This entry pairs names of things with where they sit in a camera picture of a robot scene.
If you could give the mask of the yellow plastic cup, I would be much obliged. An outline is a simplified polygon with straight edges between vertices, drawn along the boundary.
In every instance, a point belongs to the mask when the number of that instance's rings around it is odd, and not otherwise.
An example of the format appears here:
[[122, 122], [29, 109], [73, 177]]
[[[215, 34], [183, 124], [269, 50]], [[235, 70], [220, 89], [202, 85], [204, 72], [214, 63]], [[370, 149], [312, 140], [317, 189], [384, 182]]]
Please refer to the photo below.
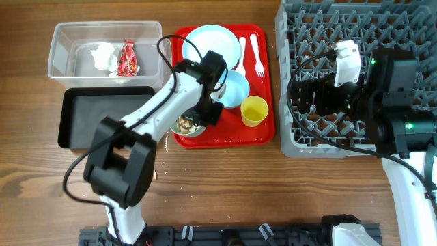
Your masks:
[[256, 127], [266, 119], [269, 113], [268, 103], [259, 96], [249, 96], [241, 106], [243, 123], [248, 127]]

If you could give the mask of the green bowl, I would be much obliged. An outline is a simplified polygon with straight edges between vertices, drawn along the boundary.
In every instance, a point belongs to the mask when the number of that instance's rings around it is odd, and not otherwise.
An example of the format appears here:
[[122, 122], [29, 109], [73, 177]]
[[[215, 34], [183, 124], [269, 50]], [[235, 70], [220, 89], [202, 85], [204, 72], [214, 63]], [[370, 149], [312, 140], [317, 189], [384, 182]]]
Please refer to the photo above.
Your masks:
[[206, 127], [194, 124], [192, 120], [180, 116], [170, 127], [170, 129], [176, 134], [183, 137], [197, 137], [202, 134]]

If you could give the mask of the rice and food scraps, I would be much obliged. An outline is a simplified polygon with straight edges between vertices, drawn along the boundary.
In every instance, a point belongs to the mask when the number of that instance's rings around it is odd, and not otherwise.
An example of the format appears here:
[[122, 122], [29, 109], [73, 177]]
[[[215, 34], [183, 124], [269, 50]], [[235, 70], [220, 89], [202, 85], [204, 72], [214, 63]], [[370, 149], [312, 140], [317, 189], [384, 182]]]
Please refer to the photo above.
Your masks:
[[177, 128], [178, 128], [179, 133], [181, 133], [183, 135], [194, 133], [199, 128], [201, 128], [200, 126], [195, 125], [190, 120], [187, 120], [182, 116], [178, 118], [178, 120], [176, 121], [176, 124], [177, 124]]

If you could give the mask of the red snack wrapper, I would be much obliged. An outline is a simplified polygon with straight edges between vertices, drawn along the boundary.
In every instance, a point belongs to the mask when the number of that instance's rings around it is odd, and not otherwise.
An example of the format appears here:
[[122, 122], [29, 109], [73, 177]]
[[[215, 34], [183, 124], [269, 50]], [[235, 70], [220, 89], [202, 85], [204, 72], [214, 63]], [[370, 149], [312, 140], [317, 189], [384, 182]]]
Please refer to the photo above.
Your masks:
[[137, 56], [134, 52], [134, 42], [124, 40], [122, 54], [118, 62], [117, 76], [133, 77], [137, 74]]

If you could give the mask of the white napkin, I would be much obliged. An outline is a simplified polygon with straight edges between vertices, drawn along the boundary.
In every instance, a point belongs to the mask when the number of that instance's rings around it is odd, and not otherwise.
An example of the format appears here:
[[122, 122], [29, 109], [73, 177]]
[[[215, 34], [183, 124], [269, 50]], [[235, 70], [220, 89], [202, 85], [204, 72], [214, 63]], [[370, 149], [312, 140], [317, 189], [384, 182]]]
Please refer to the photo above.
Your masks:
[[107, 71], [110, 76], [117, 74], [119, 50], [111, 43], [99, 44], [97, 49], [91, 50], [91, 55], [96, 69]]

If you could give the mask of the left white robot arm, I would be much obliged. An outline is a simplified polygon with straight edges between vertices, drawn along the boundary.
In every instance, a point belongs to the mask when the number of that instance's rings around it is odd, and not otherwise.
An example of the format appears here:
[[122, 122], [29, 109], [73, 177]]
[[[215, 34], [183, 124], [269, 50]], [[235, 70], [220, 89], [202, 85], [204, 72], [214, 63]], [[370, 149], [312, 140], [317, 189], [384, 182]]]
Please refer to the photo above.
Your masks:
[[223, 56], [214, 51], [200, 62], [185, 59], [142, 107], [119, 121], [100, 121], [83, 177], [107, 207], [108, 231], [115, 243], [142, 243], [146, 224], [140, 201], [153, 179], [157, 143], [182, 115], [201, 126], [218, 122], [223, 104], [215, 87], [226, 69]]

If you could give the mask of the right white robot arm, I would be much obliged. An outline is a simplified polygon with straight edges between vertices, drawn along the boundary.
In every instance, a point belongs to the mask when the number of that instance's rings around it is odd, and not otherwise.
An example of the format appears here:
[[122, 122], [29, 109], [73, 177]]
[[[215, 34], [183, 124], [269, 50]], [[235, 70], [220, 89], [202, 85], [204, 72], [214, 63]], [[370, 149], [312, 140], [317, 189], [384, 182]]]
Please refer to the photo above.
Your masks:
[[436, 114], [413, 108], [417, 70], [410, 51], [377, 48], [365, 77], [339, 82], [337, 71], [287, 85], [291, 114], [343, 112], [363, 121], [375, 150], [340, 145], [381, 158], [389, 179], [402, 245], [436, 244]]

